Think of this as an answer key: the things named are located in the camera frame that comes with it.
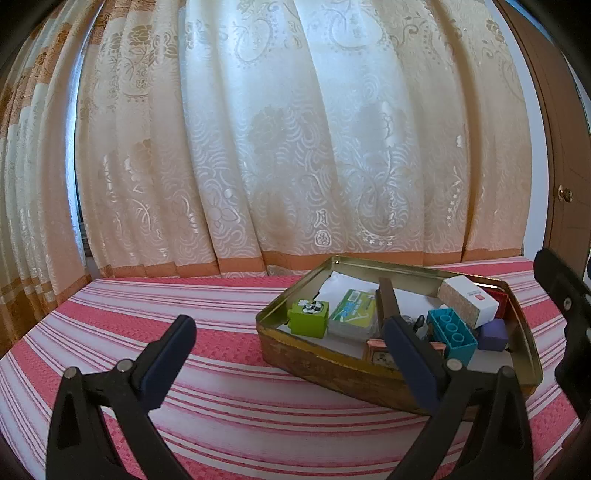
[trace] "metal bolt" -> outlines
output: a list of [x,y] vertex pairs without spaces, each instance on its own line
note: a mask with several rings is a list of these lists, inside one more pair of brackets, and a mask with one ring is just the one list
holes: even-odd
[[463,365],[462,362],[460,362],[457,358],[450,358],[447,361],[447,367],[452,372],[459,372],[462,369]]
[[515,376],[515,370],[507,366],[501,368],[501,373],[507,378],[513,378]]
[[64,372],[64,377],[66,377],[69,380],[71,378],[74,378],[76,376],[77,372],[78,372],[78,369],[76,367],[68,367],[68,368],[66,368],[66,371]]
[[129,358],[126,358],[117,363],[117,370],[121,373],[125,373],[129,371],[132,366],[134,366],[134,363]]

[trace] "curtain fold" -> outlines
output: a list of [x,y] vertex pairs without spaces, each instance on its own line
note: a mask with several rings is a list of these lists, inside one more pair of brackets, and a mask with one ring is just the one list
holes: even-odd
[[0,354],[89,276],[72,162],[81,50],[100,3],[60,5],[21,47],[0,102]]
[[476,0],[108,0],[78,111],[103,275],[521,249],[527,114]]

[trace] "purple cube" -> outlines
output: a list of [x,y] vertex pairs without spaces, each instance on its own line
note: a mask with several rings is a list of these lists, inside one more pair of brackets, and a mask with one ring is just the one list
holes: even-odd
[[502,352],[509,343],[509,336],[503,319],[494,319],[478,329],[478,348]]

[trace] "floral curtain pattern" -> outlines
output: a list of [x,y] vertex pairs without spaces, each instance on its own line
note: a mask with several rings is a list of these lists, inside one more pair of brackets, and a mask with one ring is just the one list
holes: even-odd
[[108,0],[76,167],[103,275],[518,254],[531,146],[474,0]]
[[0,355],[89,281],[69,127],[76,64],[99,7],[58,7],[26,40],[2,83]]

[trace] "striped tablecloth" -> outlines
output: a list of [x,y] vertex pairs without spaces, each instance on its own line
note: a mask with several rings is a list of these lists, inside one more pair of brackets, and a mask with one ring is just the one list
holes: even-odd
[[[521,303],[540,353],[544,381],[528,400],[535,470],[578,424],[554,380],[564,319],[517,257],[448,265],[501,278]],[[197,342],[154,424],[196,479],[383,479],[411,446],[425,417],[334,393],[267,365],[255,315],[295,277],[222,280],[95,280],[47,316],[0,360],[0,429],[36,479],[62,372],[110,369],[135,358],[180,313],[197,322]],[[106,421],[130,472],[143,478],[111,411]],[[459,457],[462,424],[437,478]]]

